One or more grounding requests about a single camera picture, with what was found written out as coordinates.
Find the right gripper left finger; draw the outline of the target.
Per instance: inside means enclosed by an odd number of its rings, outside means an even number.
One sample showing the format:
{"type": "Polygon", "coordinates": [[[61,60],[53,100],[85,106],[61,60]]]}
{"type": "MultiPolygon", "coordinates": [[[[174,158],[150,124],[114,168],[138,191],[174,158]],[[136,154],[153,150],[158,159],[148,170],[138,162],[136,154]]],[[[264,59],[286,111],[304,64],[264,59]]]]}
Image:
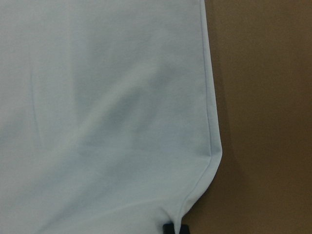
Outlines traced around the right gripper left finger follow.
{"type": "Polygon", "coordinates": [[[163,234],[175,234],[174,224],[173,223],[166,223],[162,227],[163,234]]]}

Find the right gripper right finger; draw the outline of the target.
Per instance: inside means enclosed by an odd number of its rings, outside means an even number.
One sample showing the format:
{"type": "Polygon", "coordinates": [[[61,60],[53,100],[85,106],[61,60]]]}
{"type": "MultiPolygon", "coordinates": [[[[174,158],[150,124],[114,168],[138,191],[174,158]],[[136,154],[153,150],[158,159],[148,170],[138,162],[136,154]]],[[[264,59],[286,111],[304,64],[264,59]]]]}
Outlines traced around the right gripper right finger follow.
{"type": "Polygon", "coordinates": [[[180,226],[179,234],[189,234],[189,226],[186,224],[182,224],[180,226]]]}

